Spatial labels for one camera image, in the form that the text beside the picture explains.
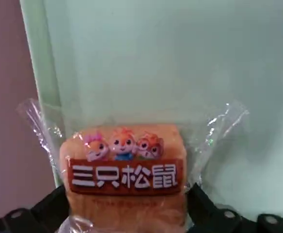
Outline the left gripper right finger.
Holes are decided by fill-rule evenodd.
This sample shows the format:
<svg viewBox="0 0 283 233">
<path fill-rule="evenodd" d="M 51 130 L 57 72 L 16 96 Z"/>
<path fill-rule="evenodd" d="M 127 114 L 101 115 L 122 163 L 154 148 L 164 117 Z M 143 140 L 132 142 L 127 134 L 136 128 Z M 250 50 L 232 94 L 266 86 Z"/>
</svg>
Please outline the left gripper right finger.
<svg viewBox="0 0 283 233">
<path fill-rule="evenodd" d="M 255 221 L 229 208 L 218 208 L 197 184 L 187 192 L 188 233 L 283 233 L 283 217 L 259 214 Z"/>
</svg>

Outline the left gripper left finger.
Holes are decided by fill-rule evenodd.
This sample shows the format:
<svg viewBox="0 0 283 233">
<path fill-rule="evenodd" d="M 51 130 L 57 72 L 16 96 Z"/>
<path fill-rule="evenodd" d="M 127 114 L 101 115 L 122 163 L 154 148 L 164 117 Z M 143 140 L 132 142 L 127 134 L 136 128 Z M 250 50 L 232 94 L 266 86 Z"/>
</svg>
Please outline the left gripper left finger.
<svg viewBox="0 0 283 233">
<path fill-rule="evenodd" d="M 0 218 L 0 233 L 54 233 L 69 216 L 63 185 L 32 208 L 17 208 Z"/>
</svg>

